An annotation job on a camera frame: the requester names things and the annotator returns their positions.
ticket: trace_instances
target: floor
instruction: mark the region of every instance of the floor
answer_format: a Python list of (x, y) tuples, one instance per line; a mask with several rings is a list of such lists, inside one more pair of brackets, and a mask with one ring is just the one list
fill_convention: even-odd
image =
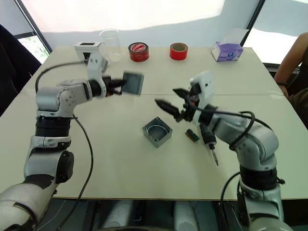
[[(74, 200), (52, 199), (45, 218), (41, 222), (38, 231), (54, 231), (59, 223), (68, 214)], [(76, 211), (64, 225), (64, 231), (89, 231), (101, 227), (115, 201), (84, 200), (79, 203)], [(142, 224), (147, 226), (172, 229), (173, 214), (172, 201), (146, 201), (145, 216)], [(219, 231), (215, 209), (211, 201), (190, 201), (195, 210), (200, 231)], [(231, 231), (247, 231), (248, 228), (239, 225), (235, 213), (228, 210)], [(294, 231), (308, 230), (308, 223), (301, 226), (293, 226)]]

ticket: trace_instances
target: tape roll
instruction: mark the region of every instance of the tape roll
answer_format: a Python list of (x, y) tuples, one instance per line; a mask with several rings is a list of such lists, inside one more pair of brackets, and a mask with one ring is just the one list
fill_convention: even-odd
[(130, 59), (134, 62), (143, 62), (149, 58), (149, 46), (143, 42), (134, 42), (128, 46)]
[(174, 60), (186, 59), (188, 46), (185, 43), (176, 42), (170, 45), (170, 58)]

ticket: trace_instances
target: metal box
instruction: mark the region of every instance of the metal box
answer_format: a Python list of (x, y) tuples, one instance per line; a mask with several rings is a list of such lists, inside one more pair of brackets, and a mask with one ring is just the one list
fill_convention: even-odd
[(172, 129), (159, 117), (143, 126), (142, 130), (156, 148), (160, 147), (172, 135)]

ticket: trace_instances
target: person's arm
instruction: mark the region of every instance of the person's arm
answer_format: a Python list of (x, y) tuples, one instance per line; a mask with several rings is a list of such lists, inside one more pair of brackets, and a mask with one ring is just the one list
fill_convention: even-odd
[[(274, 77), (276, 82), (286, 83), (290, 78), (295, 68), (303, 62), (303, 57), (306, 48), (308, 47), (308, 32), (298, 36), (297, 40), (289, 50), (281, 65), (279, 66), (277, 73)], [(288, 98), (288, 92), (285, 86), (279, 85), (284, 95)]]

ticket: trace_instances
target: tissue box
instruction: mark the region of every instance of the tissue box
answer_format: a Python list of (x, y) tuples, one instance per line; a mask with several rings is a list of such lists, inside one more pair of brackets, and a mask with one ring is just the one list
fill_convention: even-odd
[(240, 44), (226, 43), (220, 45), (216, 42), (212, 48), (212, 54), (217, 62), (221, 61), (236, 61), (243, 52)]

